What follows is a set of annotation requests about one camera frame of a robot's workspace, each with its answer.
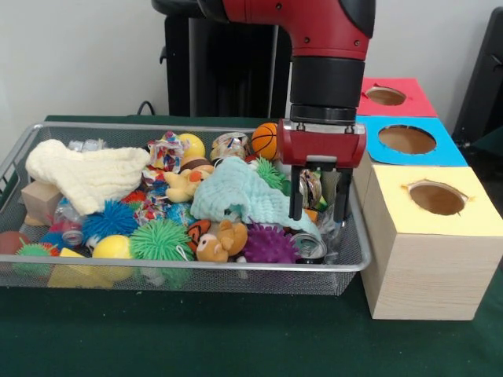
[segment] black cable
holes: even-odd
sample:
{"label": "black cable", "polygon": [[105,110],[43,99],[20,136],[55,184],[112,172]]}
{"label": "black cable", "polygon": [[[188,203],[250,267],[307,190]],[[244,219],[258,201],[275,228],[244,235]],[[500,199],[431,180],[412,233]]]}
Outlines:
{"label": "black cable", "polygon": [[154,110],[154,107],[152,106],[152,104],[148,101],[143,101],[140,105],[140,108],[138,109],[138,112],[136,113],[136,115],[141,115],[141,113],[143,112],[143,108],[145,106],[148,106],[149,109],[150,109],[150,114],[152,115],[155,115],[156,114],[156,111]]}

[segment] yellow box top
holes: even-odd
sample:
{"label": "yellow box top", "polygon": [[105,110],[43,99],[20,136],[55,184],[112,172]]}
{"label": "yellow box top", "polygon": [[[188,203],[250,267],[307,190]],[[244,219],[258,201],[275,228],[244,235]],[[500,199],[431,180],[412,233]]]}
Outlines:
{"label": "yellow box top", "polygon": [[374,171],[397,232],[503,236],[503,220],[472,168],[375,165]]}

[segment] orange basketball ball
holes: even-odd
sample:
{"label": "orange basketball ball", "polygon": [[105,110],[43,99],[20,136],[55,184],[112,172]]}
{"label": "orange basketball ball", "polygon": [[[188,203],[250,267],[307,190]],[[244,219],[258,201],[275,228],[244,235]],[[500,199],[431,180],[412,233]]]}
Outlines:
{"label": "orange basketball ball", "polygon": [[277,159],[277,124],[260,125],[253,133],[251,146],[255,153],[264,159]]}

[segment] white wall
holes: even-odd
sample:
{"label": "white wall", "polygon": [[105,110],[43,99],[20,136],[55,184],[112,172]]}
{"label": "white wall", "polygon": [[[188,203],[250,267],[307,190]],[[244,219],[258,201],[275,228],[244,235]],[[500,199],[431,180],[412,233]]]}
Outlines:
{"label": "white wall", "polygon": [[[414,76],[452,129],[501,0],[377,0],[367,75]],[[48,114],[167,113],[163,16],[149,0],[0,0],[0,159]]]}
{"label": "white wall", "polygon": [[163,20],[149,0],[0,0],[0,159],[48,114],[166,114]]}

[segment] metal basket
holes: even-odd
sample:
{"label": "metal basket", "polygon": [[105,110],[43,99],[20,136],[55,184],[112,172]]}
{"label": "metal basket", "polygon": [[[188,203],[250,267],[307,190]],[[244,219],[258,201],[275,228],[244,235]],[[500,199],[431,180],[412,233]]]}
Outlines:
{"label": "metal basket", "polygon": [[[25,232],[37,242],[45,227],[23,225],[26,209],[20,190],[30,181],[26,158],[41,141],[103,139],[112,148],[142,147],[167,130],[197,135],[210,150],[220,134],[236,129],[203,126],[146,126],[99,123],[41,123],[26,130],[0,166],[0,232]],[[252,129],[239,129],[251,134]],[[351,190],[352,215],[343,229],[339,257],[333,265],[161,262],[98,258],[21,257],[0,253],[0,285],[10,287],[88,287],[122,290],[246,292],[290,295],[340,295],[357,271],[370,263],[370,248],[361,208]],[[23,266],[31,273],[20,274]],[[127,270],[131,275],[119,281]],[[145,278],[162,276],[164,282]]]}

